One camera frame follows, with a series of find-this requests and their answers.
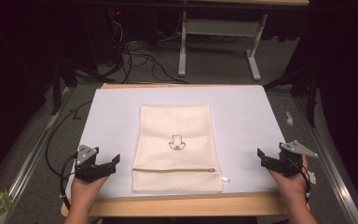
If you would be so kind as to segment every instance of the table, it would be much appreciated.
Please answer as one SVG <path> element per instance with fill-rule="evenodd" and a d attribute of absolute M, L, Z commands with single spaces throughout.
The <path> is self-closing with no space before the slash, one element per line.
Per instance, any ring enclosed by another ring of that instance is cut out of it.
<path fill-rule="evenodd" d="M 83 1 L 68 1 L 68 0 L 41 0 L 39 4 L 47 6 L 47 7 L 116 7 L 116 8 L 130 8 L 130 9 L 157 9 L 157 10 L 177 10 L 177 11 L 224 11 L 224 12 L 260 12 L 263 14 L 269 13 L 270 11 L 279 11 L 279 12 L 304 12 L 309 13 L 311 10 L 304 8 L 303 6 L 307 6 L 309 0 L 227 0 L 230 4 L 222 4 L 222 0 L 198 0 L 196 1 L 189 1 L 188 3 L 182 1 L 167 1 L 167 2 L 127 2 L 127 1 L 90 1 L 90 0 L 83 0 Z M 249 64 L 252 64 L 253 73 L 255 74 L 255 79 L 260 79 L 256 74 L 256 70 L 258 71 L 257 66 L 255 66 L 255 50 L 258 44 L 257 42 L 254 43 L 254 50 L 250 50 L 248 53 L 248 60 Z M 181 73 L 186 72 L 186 52 L 184 48 L 181 47 L 181 54 L 180 54 L 180 69 L 179 75 Z M 60 75 L 58 69 L 55 70 L 53 73 L 53 88 L 54 88 L 54 104 L 55 107 L 53 109 L 52 114 L 55 114 L 58 108 L 61 105 L 61 97 L 59 95 L 60 92 Z"/>
<path fill-rule="evenodd" d="M 249 154 L 246 154 L 245 152 L 243 153 L 242 156 L 249 158 L 249 157 L 253 157 L 253 155 L 255 156 L 255 159 L 251 159 L 250 161 L 247 161 L 246 164 L 248 164 L 250 167 L 254 167 L 255 170 L 252 172 L 252 174 L 261 174 L 260 178 L 265 178 L 263 176 L 269 176 L 268 172 L 266 171 L 265 168 L 260 167 L 260 161 L 257 158 L 257 156 L 255 155 L 255 150 L 253 150 L 253 148 L 255 146 L 253 146 L 253 144 L 257 144 L 257 145 L 262 145 L 261 148 L 265 148 L 266 149 L 266 153 L 271 154 L 272 152 L 275 151 L 275 149 L 272 148 L 277 148 L 278 143 L 276 141 L 282 141 L 282 133 L 278 127 L 278 124 L 275 124 L 274 122 L 276 122 L 276 119 L 273 117 L 273 113 L 272 111 L 269 111 L 268 109 L 265 109 L 265 107 L 263 107 L 263 105 L 268 105 L 268 100 L 267 97 L 264 98 L 263 94 L 260 95 L 260 92 L 264 92 L 263 88 L 260 86 L 224 86 L 224 85 L 104 85 L 103 89 L 109 89 L 109 88 L 114 88 L 114 89 L 119 89 L 119 88 L 154 88 L 155 90 L 158 91 L 165 91 L 165 93 L 167 93 L 167 88 L 169 89 L 173 89 L 173 88 L 186 88 L 187 91 L 202 91 L 202 90 L 218 90 L 220 88 L 223 87 L 224 90 L 230 89 L 233 90 L 234 92 L 237 92 L 238 90 L 243 90 L 243 89 L 250 89 L 249 92 L 255 92 L 255 97 L 252 97 L 252 95 L 248 95 L 249 97 L 245 99 L 245 101 L 247 102 L 257 102 L 257 101 L 262 101 L 261 107 L 263 108 L 262 110 L 264 111 L 264 113 L 266 113 L 266 115 L 264 117 L 263 115 L 261 116 L 261 120 L 260 121 L 256 121 L 254 124 L 252 123 L 248 123 L 247 125 L 249 126 L 249 129 L 252 130 L 252 132 L 255 132 L 255 135 L 260 134 L 260 132 L 266 132 L 266 139 L 273 139 L 272 141 L 265 141 L 262 139 L 263 143 L 260 143 L 260 139 L 258 139 L 259 141 L 257 142 L 255 140 L 254 143 L 251 142 L 251 140 L 249 140 L 249 136 L 248 138 L 242 137 L 242 133 L 240 133 L 238 136 L 236 136 L 237 138 L 244 138 L 246 139 L 245 141 L 248 143 L 248 145 L 250 146 L 251 150 L 250 152 L 246 152 Z M 129 100 L 128 103 L 126 103 L 126 105 L 131 106 L 134 105 L 135 103 L 130 99 L 126 99 Z M 179 104 L 182 103 L 186 103 L 186 102 L 192 102 L 185 100 L 179 100 L 178 101 Z M 95 110 L 93 111 L 93 107 L 94 105 L 91 106 L 91 111 L 90 114 L 95 115 Z M 249 114 L 248 115 L 248 119 L 249 120 L 255 120 L 254 116 L 258 115 L 259 113 L 257 112 L 257 108 L 252 110 L 252 108 L 249 108 L 249 110 L 247 110 L 249 113 L 251 113 L 252 111 L 254 111 L 253 115 Z M 89 119 L 88 118 L 88 123 L 86 124 L 85 127 L 85 131 L 83 132 L 83 136 L 82 139 L 80 141 L 81 144 L 84 143 L 90 143 L 90 141 L 96 141 L 96 142 L 101 142 L 101 138 L 100 139 L 95 139 L 95 138 L 99 138 L 99 137 L 94 137 L 94 136 L 90 136 L 89 138 L 85 135 L 90 135 L 88 134 L 88 132 L 92 132 L 93 130 L 90 129 L 90 125 L 95 126 L 95 123 L 93 123 L 91 121 L 91 123 L 89 123 Z M 236 120 L 232 120 L 232 121 L 226 121 L 225 123 L 232 123 L 232 122 L 236 122 Z M 259 127 L 263 127 L 268 125 L 268 128 L 265 129 L 263 131 L 263 129 L 253 129 L 251 127 L 254 126 L 259 126 Z M 122 129 L 120 127 L 120 131 L 123 132 L 124 134 L 126 134 L 125 129 Z M 217 148 L 222 148 L 223 146 L 230 146 L 231 141 L 227 141 L 227 143 L 225 142 L 222 146 L 222 143 L 220 141 L 219 143 L 219 136 L 222 134 L 219 133 L 215 133 L 215 139 L 216 139 L 216 147 Z M 100 147 L 100 153 L 102 148 L 107 147 L 107 145 L 103 145 L 103 147 Z M 227 166 L 227 155 L 222 155 L 220 154 L 220 163 L 221 166 L 223 168 L 224 174 L 226 173 L 226 175 L 233 177 L 233 180 L 237 180 L 237 183 L 233 183 L 232 186 L 235 185 L 242 185 L 243 181 L 239 180 L 241 178 L 241 176 L 243 175 L 242 173 L 239 174 L 240 177 L 236 177 L 234 173 L 236 173 L 235 171 L 231 171 L 232 167 L 228 167 Z M 124 171 L 124 164 L 123 168 L 119 168 L 118 165 L 118 169 L 121 169 L 121 173 L 125 173 L 126 171 Z M 240 166 L 235 166 L 234 169 L 240 169 L 240 172 L 243 172 L 243 167 Z M 131 168 L 129 169 L 129 171 L 126 173 L 127 179 L 130 178 L 131 176 Z M 127 181 L 125 178 L 123 178 L 123 175 L 120 176 L 119 173 L 117 172 L 116 174 L 113 174 L 112 176 L 113 178 L 109 178 L 109 180 L 116 180 L 116 183 L 112 184 L 112 187 L 115 186 L 118 190 L 120 191 L 122 189 L 121 186 L 118 186 L 117 183 L 121 183 L 121 182 L 125 182 Z M 151 196 L 151 195 L 141 195 L 141 196 L 133 196 L 131 195 L 131 187 L 128 187 L 129 184 L 125 185 L 125 188 L 122 190 L 122 193 L 119 193 L 120 195 L 123 194 L 126 197 L 114 197 L 114 198 L 104 198 L 102 196 L 101 199 L 99 199 L 96 204 L 94 204 L 90 215 L 91 216 L 96 216 L 96 217 L 180 217 L 180 216 L 266 216 L 266 215 L 284 215 L 286 214 L 286 210 L 284 205 L 282 204 L 281 200 L 280 200 L 280 195 L 276 190 L 276 186 L 275 187 L 271 187 L 271 185 L 274 185 L 273 180 L 272 179 L 263 179 L 260 180 L 261 181 L 261 185 L 264 185 L 267 183 L 267 185 L 264 189 L 261 186 L 256 186 L 257 188 L 261 188 L 260 191 L 256 191 L 255 192 L 251 192 L 252 189 L 247 189 L 248 192 L 239 192 L 239 190 L 241 189 L 234 189 L 234 187 L 230 188 L 230 186 L 225 186 L 225 191 L 223 193 L 218 193 L 218 194 L 188 194 L 188 195 L 180 195 L 180 194 L 176 194 L 176 195 L 158 195 L 158 196 Z M 106 195 L 106 194 L 110 194 L 109 191 L 109 184 L 108 182 L 105 183 L 105 185 L 107 186 L 107 190 L 105 192 L 103 192 L 102 189 L 102 195 Z M 66 207 L 63 206 L 62 207 L 62 214 L 63 215 L 67 215 L 68 211 L 66 210 Z"/>
<path fill-rule="evenodd" d="M 290 1 L 265 1 L 265 0 L 193 0 L 193 2 L 218 2 L 224 4 L 262 4 L 262 5 L 285 5 L 285 6 L 307 6 L 308 0 Z M 187 13 L 182 13 L 182 42 L 179 55 L 179 77 L 186 75 L 186 36 L 188 34 L 197 35 L 232 35 L 249 36 L 254 39 L 251 49 L 246 50 L 246 57 L 250 65 L 253 79 L 259 81 L 260 73 L 255 62 L 255 52 L 257 50 L 260 37 L 263 34 L 268 14 L 263 14 L 260 21 L 220 21 L 220 20 L 199 20 L 188 19 Z"/>

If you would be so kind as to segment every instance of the desk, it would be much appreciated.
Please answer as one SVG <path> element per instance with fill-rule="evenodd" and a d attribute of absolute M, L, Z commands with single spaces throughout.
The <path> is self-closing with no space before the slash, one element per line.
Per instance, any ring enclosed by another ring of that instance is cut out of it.
<path fill-rule="evenodd" d="M 222 4 L 262 4 L 262 5 L 284 5 L 284 6 L 307 6 L 308 0 L 193 0 L 193 2 L 218 2 Z M 232 35 L 248 36 L 254 39 L 250 49 L 246 50 L 246 57 L 250 65 L 252 76 L 255 81 L 261 79 L 255 62 L 255 51 L 257 50 L 260 37 L 263 34 L 268 14 L 263 14 L 260 21 L 217 21 L 188 19 L 187 13 L 182 13 L 182 43 L 179 55 L 179 77 L 186 75 L 186 36 L 197 35 Z"/>
<path fill-rule="evenodd" d="M 188 3 L 182 1 L 166 1 L 166 2 L 132 2 L 132 1 L 69 1 L 69 0 L 40 0 L 39 4 L 44 7 L 60 8 L 60 7 L 115 7 L 115 8 L 130 8 L 130 9 L 155 9 L 155 10 L 176 10 L 176 11 L 219 11 L 219 12 L 259 12 L 267 15 L 271 11 L 275 12 L 304 12 L 310 13 L 311 10 L 304 8 L 309 4 L 309 0 L 227 0 L 229 4 L 222 4 L 222 0 L 199 0 L 188 1 Z M 254 55 L 255 50 L 250 51 L 248 55 Z M 184 55 L 184 47 L 181 47 L 181 59 L 180 59 L 180 69 L 179 75 L 181 73 L 186 73 L 186 56 Z M 254 57 L 249 57 L 249 63 L 255 64 Z M 60 92 L 60 79 L 59 79 L 59 69 L 54 73 L 55 82 L 53 82 L 54 92 L 54 104 L 55 108 L 53 114 L 55 114 L 58 107 L 61 105 L 61 98 L 59 95 Z"/>
<path fill-rule="evenodd" d="M 141 87 L 141 89 L 128 89 L 129 87 Z M 153 90 L 148 91 L 147 87 L 153 88 Z M 122 161 L 117 165 L 117 173 L 108 179 L 100 191 L 101 199 L 93 206 L 91 211 L 92 216 L 265 216 L 286 213 L 274 181 L 269 176 L 267 170 L 260 166 L 260 160 L 256 156 L 257 147 L 265 149 L 268 154 L 277 154 L 278 143 L 284 141 L 262 87 L 222 85 L 103 86 L 103 89 L 109 88 L 125 88 L 126 90 L 108 90 L 105 91 L 105 93 L 108 93 L 106 95 L 103 94 L 103 90 L 96 92 L 80 144 L 99 144 L 100 154 L 97 156 L 97 164 L 102 163 L 101 160 L 109 161 L 110 156 L 117 153 L 121 154 Z M 174 101 L 175 104 L 210 103 L 211 105 L 214 115 L 213 132 L 217 154 L 223 174 L 231 178 L 231 183 L 224 186 L 223 193 L 172 194 L 167 196 L 135 195 L 131 192 L 131 163 L 133 161 L 134 149 L 136 148 L 136 130 L 139 129 L 139 124 L 136 120 L 134 122 L 135 126 L 130 127 L 131 125 L 127 124 L 127 121 L 124 119 L 134 120 L 134 116 L 138 116 L 138 111 L 133 108 L 138 108 L 139 105 L 155 104 L 156 102 L 162 105 L 170 103 L 173 91 L 175 93 L 189 92 L 188 94 L 192 96 L 196 95 L 195 91 L 199 93 L 198 96 L 192 99 L 188 99 L 184 95 L 185 97 L 176 99 Z M 226 93 L 227 95 L 225 97 L 221 96 L 219 99 L 219 97 L 215 97 L 211 92 L 215 92 L 215 94 Z M 156 100 L 156 97 L 161 94 L 163 95 L 161 97 L 163 100 Z M 101 110 L 100 107 L 95 107 L 99 105 L 113 105 L 113 107 L 107 106 Z M 110 109 L 123 106 L 131 108 L 130 110 L 126 108 L 125 110 L 127 111 L 123 112 L 127 115 L 126 118 L 121 117 L 118 114 L 120 113 L 118 110 L 112 112 Z M 241 115 L 243 113 L 246 116 L 241 116 L 238 119 L 222 119 L 222 116 L 232 118 L 232 115 L 237 113 L 241 113 Z M 112 114 L 115 114 L 120 119 L 112 121 Z M 125 140 L 123 140 L 122 136 L 118 136 L 119 133 L 112 131 L 115 129 L 115 125 L 117 127 L 119 124 L 123 125 L 120 126 L 119 132 L 126 136 Z M 243 127 L 246 128 L 245 131 L 235 132 Z M 110 138 L 106 141 L 106 136 L 114 136 L 115 140 Z M 62 207 L 62 213 L 67 215 L 67 210 L 64 206 Z"/>

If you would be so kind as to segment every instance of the beige fabric bag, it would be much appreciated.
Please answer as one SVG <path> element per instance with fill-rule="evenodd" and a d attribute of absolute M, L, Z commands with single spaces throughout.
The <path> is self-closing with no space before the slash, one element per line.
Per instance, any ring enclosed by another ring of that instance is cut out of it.
<path fill-rule="evenodd" d="M 134 191 L 223 190 L 208 105 L 143 105 Z"/>

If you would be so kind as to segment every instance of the black wall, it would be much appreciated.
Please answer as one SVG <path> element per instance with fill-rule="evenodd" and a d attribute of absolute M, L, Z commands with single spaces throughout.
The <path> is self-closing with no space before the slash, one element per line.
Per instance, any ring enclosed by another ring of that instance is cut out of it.
<path fill-rule="evenodd" d="M 320 1 L 319 8 L 334 10 L 312 16 L 286 75 L 317 71 L 329 131 L 358 193 L 358 1 Z"/>
<path fill-rule="evenodd" d="M 51 59 L 34 10 L 26 2 L 16 4 L 0 1 L 0 163 L 45 102 L 51 78 Z"/>

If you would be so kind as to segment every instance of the human hand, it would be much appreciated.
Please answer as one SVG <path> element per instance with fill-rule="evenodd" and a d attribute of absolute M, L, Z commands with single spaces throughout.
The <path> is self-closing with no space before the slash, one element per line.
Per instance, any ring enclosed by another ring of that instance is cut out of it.
<path fill-rule="evenodd" d="M 302 156 L 303 172 L 308 169 L 308 162 L 305 156 Z M 275 171 L 268 170 L 278 184 L 278 190 L 282 196 L 283 203 L 287 207 L 289 222 L 292 224 L 316 224 L 318 223 L 310 212 L 305 199 L 306 181 L 302 174 L 285 177 Z"/>
<path fill-rule="evenodd" d="M 65 223 L 87 223 L 92 204 L 98 197 L 101 187 L 109 176 L 92 183 L 74 178 L 71 186 L 71 210 Z"/>
<path fill-rule="evenodd" d="M 307 158 L 303 155 L 303 166 L 308 169 Z M 286 204 L 291 203 L 298 198 L 305 199 L 306 195 L 306 182 L 301 174 L 285 177 L 275 171 L 268 170 L 272 177 L 278 184 L 278 190 L 282 195 L 283 202 Z"/>

